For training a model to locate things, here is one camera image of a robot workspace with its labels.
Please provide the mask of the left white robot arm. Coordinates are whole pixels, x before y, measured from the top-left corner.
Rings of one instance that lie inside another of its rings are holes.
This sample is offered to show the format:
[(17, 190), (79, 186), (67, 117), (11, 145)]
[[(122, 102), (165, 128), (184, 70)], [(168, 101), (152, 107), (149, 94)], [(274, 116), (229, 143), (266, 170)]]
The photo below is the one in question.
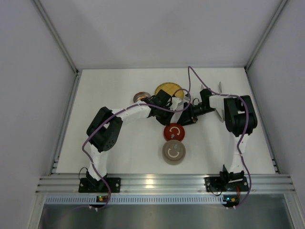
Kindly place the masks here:
[(114, 147), (121, 128), (133, 121), (155, 117), (162, 125), (168, 125), (182, 100), (160, 90), (157, 95), (143, 97), (124, 109), (102, 107), (89, 125), (88, 139), (82, 146), (90, 160), (86, 172), (87, 187), (94, 192), (102, 191), (107, 176), (108, 151)]

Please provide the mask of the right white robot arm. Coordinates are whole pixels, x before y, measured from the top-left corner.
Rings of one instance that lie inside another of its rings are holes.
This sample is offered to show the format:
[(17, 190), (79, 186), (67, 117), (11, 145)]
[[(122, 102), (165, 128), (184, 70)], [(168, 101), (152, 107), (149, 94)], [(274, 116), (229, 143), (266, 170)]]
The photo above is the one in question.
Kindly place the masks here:
[(248, 191), (250, 180), (244, 177), (249, 173), (245, 165), (243, 151), (250, 134), (257, 127), (258, 121), (250, 96), (230, 94), (215, 94), (210, 89), (200, 91), (201, 102), (190, 105), (182, 112), (177, 124), (191, 125), (198, 121), (198, 117), (213, 111), (224, 114), (224, 124), (236, 142), (236, 146), (229, 150), (222, 171), (215, 181), (210, 181), (212, 190), (233, 191), (241, 188)]

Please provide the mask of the metal tongs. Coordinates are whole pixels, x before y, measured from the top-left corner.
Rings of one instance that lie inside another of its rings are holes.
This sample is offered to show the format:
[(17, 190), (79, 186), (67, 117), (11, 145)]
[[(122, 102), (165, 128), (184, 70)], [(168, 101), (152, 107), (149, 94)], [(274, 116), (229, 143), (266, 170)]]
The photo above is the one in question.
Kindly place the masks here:
[(222, 83), (218, 83), (218, 93), (214, 94), (210, 91), (210, 88), (201, 84), (201, 104), (204, 113), (216, 112), (219, 120), (224, 123), (225, 113), (224, 113), (224, 94), (222, 94)]

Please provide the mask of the red round lid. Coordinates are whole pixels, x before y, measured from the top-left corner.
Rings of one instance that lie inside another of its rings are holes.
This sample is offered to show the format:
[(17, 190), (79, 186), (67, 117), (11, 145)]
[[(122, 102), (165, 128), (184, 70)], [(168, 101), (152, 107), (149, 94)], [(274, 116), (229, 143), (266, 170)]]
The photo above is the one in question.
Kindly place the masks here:
[(181, 142), (185, 138), (185, 129), (177, 123), (170, 123), (164, 128), (163, 137), (166, 141), (177, 140)]

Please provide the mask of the brown lid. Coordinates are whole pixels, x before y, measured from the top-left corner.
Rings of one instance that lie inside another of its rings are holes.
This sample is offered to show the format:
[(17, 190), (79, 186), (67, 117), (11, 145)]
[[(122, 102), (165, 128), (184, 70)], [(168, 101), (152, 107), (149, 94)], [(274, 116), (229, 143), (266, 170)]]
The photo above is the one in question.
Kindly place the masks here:
[(162, 154), (164, 159), (183, 160), (186, 155), (186, 148), (182, 142), (170, 140), (163, 145)]

